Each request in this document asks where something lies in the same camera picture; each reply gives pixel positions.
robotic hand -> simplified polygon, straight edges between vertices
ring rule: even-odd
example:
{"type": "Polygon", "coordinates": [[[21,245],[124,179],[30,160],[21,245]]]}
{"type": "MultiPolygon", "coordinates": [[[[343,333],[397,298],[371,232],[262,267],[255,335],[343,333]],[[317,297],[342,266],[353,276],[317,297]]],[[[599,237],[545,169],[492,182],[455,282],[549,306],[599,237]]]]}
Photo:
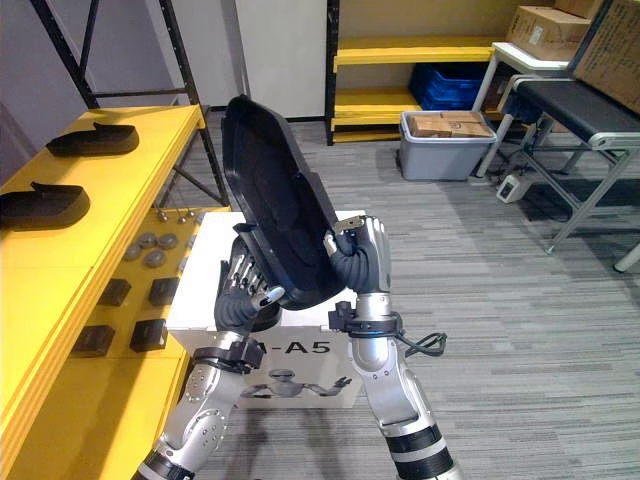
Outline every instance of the robotic hand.
{"type": "MultiPolygon", "coordinates": [[[[391,258],[384,225],[363,215],[338,222],[334,232],[325,235],[325,249],[358,298],[355,311],[348,302],[336,305],[336,312],[330,313],[330,328],[349,333],[349,357],[362,377],[399,477],[462,480],[427,398],[398,352],[395,338],[405,340],[401,319],[391,310],[391,258]]],[[[441,335],[444,348],[446,336],[434,335],[441,335]]],[[[441,349],[431,354],[442,353],[441,349]]]]}
{"type": "Polygon", "coordinates": [[[232,267],[222,280],[215,307],[218,331],[211,346],[194,352],[184,395],[133,480],[193,479],[224,438],[229,413],[246,386],[242,376],[260,366],[262,350],[249,333],[284,289],[267,288],[247,252],[232,250],[232,267]]]}

yellow shelf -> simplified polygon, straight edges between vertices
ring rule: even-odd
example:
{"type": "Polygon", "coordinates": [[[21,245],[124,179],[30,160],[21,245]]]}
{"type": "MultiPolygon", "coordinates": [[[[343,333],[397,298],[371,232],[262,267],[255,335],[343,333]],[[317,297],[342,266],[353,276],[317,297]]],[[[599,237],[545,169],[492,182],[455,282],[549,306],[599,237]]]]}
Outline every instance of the yellow shelf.
{"type": "Polygon", "coordinates": [[[333,141],[335,143],[345,142],[369,142],[372,140],[398,140],[400,133],[384,130],[367,130],[359,132],[335,132],[333,141]]]}
{"type": "Polygon", "coordinates": [[[131,478],[180,391],[186,355],[65,362],[11,480],[131,478]]]}
{"type": "Polygon", "coordinates": [[[333,71],[340,65],[416,62],[488,62],[500,37],[360,37],[338,42],[333,71]]]}
{"type": "Polygon", "coordinates": [[[336,91],[336,125],[389,125],[405,111],[422,110],[406,87],[340,88],[336,91]]]}
{"type": "Polygon", "coordinates": [[[199,106],[107,108],[86,112],[66,131],[94,121],[135,125],[139,146],[86,158],[55,158],[44,149],[2,187],[82,185],[91,201],[70,227],[1,233],[2,478],[171,166],[204,126],[199,106]]]}
{"type": "Polygon", "coordinates": [[[148,301],[151,283],[179,276],[188,241],[199,227],[193,220],[178,224],[175,210],[165,212],[169,218],[163,223],[155,210],[148,211],[136,237],[142,232],[174,233],[178,246],[165,251],[167,260],[158,268],[147,268],[142,262],[150,250],[143,250],[135,261],[119,263],[113,278],[127,280],[131,290],[119,307],[96,305],[87,321],[87,325],[109,325],[115,330],[107,355],[64,362],[9,473],[10,480],[131,478],[162,431],[180,392],[187,353],[172,335],[164,349],[145,353],[131,350],[129,341],[136,321],[167,317],[169,306],[154,307],[148,301]]]}

black plastic tray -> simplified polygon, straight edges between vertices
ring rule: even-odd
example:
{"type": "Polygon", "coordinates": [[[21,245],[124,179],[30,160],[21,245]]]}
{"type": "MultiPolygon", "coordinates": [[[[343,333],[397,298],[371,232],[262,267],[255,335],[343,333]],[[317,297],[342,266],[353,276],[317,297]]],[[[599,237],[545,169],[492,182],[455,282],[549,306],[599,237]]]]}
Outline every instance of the black plastic tray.
{"type": "Polygon", "coordinates": [[[236,97],[222,122],[224,173],[244,213],[235,229],[280,305],[309,308],[344,287],[322,239],[337,218],[320,178],[309,170],[288,123],[277,113],[236,97]]]}

robot illustration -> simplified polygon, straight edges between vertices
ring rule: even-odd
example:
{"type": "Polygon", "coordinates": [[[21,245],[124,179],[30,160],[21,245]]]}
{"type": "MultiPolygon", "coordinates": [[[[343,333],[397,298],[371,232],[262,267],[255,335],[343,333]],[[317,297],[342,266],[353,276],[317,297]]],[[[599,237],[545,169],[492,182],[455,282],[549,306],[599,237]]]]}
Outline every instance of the robot illustration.
{"type": "Polygon", "coordinates": [[[323,388],[316,383],[297,383],[291,381],[295,375],[293,370],[285,368],[271,370],[269,371],[269,376],[273,378],[275,382],[251,385],[246,388],[240,396],[244,398],[295,398],[306,388],[317,393],[320,397],[335,397],[340,394],[344,387],[351,383],[350,378],[341,377],[335,381],[332,387],[323,388]],[[259,393],[264,390],[268,390],[271,393],[259,393]]]}

power strip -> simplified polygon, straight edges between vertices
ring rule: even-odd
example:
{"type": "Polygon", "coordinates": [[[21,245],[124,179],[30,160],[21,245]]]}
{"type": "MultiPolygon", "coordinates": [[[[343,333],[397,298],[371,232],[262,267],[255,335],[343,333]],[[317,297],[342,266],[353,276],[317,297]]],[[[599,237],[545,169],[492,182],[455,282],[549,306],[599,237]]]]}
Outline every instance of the power strip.
{"type": "Polygon", "coordinates": [[[502,200],[504,203],[513,203],[524,197],[527,190],[533,183],[533,180],[525,177],[519,177],[513,173],[507,175],[500,187],[498,187],[498,193],[496,197],[502,200]]]}

